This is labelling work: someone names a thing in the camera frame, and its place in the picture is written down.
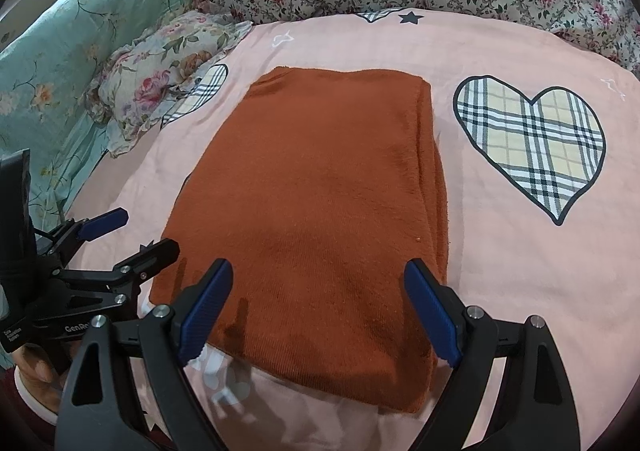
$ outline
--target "orange cloth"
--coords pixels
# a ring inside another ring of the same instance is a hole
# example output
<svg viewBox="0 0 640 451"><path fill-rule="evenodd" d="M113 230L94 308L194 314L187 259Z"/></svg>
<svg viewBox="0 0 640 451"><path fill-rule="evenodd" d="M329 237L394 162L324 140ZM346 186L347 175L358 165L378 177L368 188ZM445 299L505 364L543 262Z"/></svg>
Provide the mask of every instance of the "orange cloth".
<svg viewBox="0 0 640 451"><path fill-rule="evenodd" d="M441 281L447 201L430 86L391 70L276 68L252 84L178 197L169 303L217 257L234 287L209 342L314 389L414 413L434 357L404 293Z"/></svg>

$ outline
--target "silver screw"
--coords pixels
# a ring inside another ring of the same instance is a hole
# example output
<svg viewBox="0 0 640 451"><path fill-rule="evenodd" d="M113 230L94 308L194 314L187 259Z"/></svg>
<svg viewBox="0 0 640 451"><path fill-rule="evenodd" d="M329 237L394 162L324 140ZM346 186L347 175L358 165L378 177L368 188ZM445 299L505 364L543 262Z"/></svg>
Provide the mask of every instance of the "silver screw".
<svg viewBox="0 0 640 451"><path fill-rule="evenodd" d="M170 311L171 308L169 308L169 305L158 305L156 308L151 310L151 313L154 317L167 317Z"/></svg>
<svg viewBox="0 0 640 451"><path fill-rule="evenodd" d="M471 305L466 308L466 315L471 317L471 319L480 319L484 315L484 310L479 306Z"/></svg>
<svg viewBox="0 0 640 451"><path fill-rule="evenodd" d="M531 316L529 321L531 321L531 324L536 328L544 328L546 325L545 320L541 316Z"/></svg>
<svg viewBox="0 0 640 451"><path fill-rule="evenodd" d="M91 319L91 326L94 328L100 328L101 326L104 326L104 324L107 322L107 316L103 316L102 314L98 314L97 316L94 316Z"/></svg>

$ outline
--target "pink bed sheet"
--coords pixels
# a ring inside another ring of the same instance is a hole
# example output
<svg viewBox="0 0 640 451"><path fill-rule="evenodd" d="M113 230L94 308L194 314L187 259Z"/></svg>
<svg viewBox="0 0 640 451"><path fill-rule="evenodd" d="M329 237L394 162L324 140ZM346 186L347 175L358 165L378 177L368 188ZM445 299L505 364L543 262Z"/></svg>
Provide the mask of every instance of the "pink bed sheet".
<svg viewBox="0 0 640 451"><path fill-rule="evenodd" d="M640 86L608 60L551 34L465 15L414 12L379 20L341 15L257 26L228 57L228 76L201 108L148 132L130 153L103 159L70 214L114 207L129 224L87 244L74 268L110 269L159 240L180 187L249 85L276 66L401 70L431 83L434 129L449 198L449 284L497 319L537 313L556 339L587 449L623 404L640 373ZM607 139L602 173L555 225L470 144L452 107L456 87L490 74L532 97L564 86L597 114ZM148 284L140 298L150 309ZM494 366L467 444L482 438L504 364ZM144 408L162 426L140 362ZM270 377L205 347L186 368L206 413L231 451L404 451L447 380L415 415L391 413Z"/></svg>

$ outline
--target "floral pillow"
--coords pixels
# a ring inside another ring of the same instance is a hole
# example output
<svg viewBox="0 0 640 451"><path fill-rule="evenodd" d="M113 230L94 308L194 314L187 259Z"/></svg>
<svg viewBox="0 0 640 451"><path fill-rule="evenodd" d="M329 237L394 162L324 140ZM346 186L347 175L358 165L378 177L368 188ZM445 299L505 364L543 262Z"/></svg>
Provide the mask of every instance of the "floral pillow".
<svg viewBox="0 0 640 451"><path fill-rule="evenodd" d="M202 12L201 6L178 17L165 15L132 45L116 50L83 99L92 119L108 124L110 153L131 150L145 131L178 108L251 25Z"/></svg>

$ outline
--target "plaid pattern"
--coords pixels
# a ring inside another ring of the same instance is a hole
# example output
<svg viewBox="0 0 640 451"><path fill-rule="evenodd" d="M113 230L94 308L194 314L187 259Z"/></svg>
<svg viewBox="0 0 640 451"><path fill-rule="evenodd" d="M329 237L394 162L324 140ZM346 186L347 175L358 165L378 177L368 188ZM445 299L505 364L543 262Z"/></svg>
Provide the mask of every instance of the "plaid pattern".
<svg viewBox="0 0 640 451"><path fill-rule="evenodd" d="M212 66L202 81L185 97L182 104L171 113L162 117L161 129L178 118L197 110L205 102L218 93L225 82L229 69L226 65Z"/></svg>
<svg viewBox="0 0 640 451"><path fill-rule="evenodd" d="M384 10L379 10L377 12L360 12L359 14L356 14L356 16L360 16L361 18L366 19L367 22L373 23L374 21L377 21L379 19L382 19L383 17L388 16L392 12L398 12L400 10L404 10L404 9L403 8L385 8Z"/></svg>
<svg viewBox="0 0 640 451"><path fill-rule="evenodd" d="M587 103L564 88L530 101L491 77L472 78L456 95L456 115L476 148L562 224L604 159L604 134Z"/></svg>

